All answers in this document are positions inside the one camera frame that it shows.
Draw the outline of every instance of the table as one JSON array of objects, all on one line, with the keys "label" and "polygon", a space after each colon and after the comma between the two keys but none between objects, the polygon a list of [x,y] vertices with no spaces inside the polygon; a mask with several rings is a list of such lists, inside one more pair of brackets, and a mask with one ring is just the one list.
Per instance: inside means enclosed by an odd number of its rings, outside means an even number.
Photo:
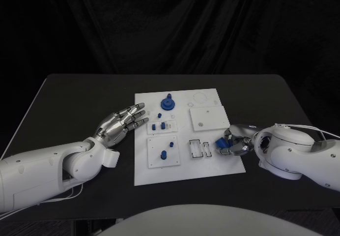
[{"label": "table", "polygon": [[[274,123],[311,125],[278,75],[54,74],[43,83],[5,156],[82,141],[94,135],[107,115],[134,104],[136,93],[211,88],[218,89],[231,124],[264,128]],[[304,131],[319,140],[314,131]],[[255,153],[242,156],[244,174],[134,186],[133,144],[131,132],[115,146],[121,152],[117,168],[103,167],[77,198],[35,206],[5,221],[127,218],[180,204],[260,211],[340,205],[340,193],[307,177],[287,180],[260,168]]]}]

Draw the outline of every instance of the black background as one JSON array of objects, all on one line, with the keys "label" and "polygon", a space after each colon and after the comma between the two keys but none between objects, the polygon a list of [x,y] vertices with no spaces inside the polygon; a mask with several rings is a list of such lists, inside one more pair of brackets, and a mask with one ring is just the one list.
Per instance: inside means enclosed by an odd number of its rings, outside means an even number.
[{"label": "black background", "polygon": [[278,74],[340,134],[339,11],[336,0],[2,1],[0,149],[52,73]]},{"label": "black background", "polygon": [[[130,85],[140,81],[146,86],[131,89]],[[283,121],[310,124],[285,81],[277,75],[51,75],[6,156],[84,140],[107,114],[134,103],[134,93],[162,91],[166,81],[172,81],[169,91],[219,85],[216,90],[231,123],[251,123],[258,127]],[[239,89],[248,96],[239,96]],[[249,98],[254,104],[247,105]],[[43,136],[38,132],[42,130],[48,131]],[[320,140],[313,131],[307,132]],[[293,181],[260,168],[254,152],[242,156],[247,169],[242,174],[134,186],[133,143],[130,132],[115,146],[121,152],[117,168],[103,167],[75,199],[35,206],[5,221],[127,218],[179,204],[226,205],[258,211],[340,205],[340,193],[306,176]]]}]

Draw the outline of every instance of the circular cutout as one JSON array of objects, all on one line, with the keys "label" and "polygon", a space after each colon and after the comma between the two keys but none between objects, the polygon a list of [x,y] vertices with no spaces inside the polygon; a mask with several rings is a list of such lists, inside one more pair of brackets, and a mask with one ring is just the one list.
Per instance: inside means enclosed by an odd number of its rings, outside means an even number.
[{"label": "circular cutout", "polygon": [[208,101],[208,97],[203,93],[199,92],[193,95],[193,100],[202,104]]}]

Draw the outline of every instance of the blue part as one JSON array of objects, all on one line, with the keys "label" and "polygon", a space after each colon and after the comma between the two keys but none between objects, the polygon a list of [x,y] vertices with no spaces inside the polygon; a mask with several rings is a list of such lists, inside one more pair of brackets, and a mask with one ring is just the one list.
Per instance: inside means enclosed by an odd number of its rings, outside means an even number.
[{"label": "blue part", "polygon": [[231,148],[224,138],[221,138],[215,143],[219,148]]},{"label": "blue part", "polygon": [[162,159],[166,160],[166,158],[167,158],[167,152],[162,151]]},{"label": "blue part", "polygon": [[175,108],[175,101],[172,100],[172,94],[169,93],[167,98],[162,100],[162,108],[170,111]]},{"label": "blue part", "polygon": [[232,140],[231,139],[228,140],[228,144],[229,144],[229,147],[232,147]]}]

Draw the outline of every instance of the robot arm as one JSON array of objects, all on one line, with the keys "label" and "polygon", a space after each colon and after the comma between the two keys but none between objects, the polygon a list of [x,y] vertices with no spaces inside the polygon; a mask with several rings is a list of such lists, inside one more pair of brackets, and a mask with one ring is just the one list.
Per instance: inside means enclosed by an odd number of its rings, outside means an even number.
[{"label": "robot arm", "polygon": [[232,136],[234,146],[219,149],[222,154],[244,155],[255,150],[260,166],[277,176],[298,180],[306,175],[323,187],[340,191],[340,141],[314,139],[287,125],[267,129],[231,125],[225,138]]},{"label": "robot arm", "polygon": [[[115,167],[120,153],[110,149],[149,118],[144,103],[113,113],[92,137],[77,142],[23,152],[0,161],[0,212],[29,207],[91,180],[101,166]],[[62,169],[71,179],[64,179]]]}]

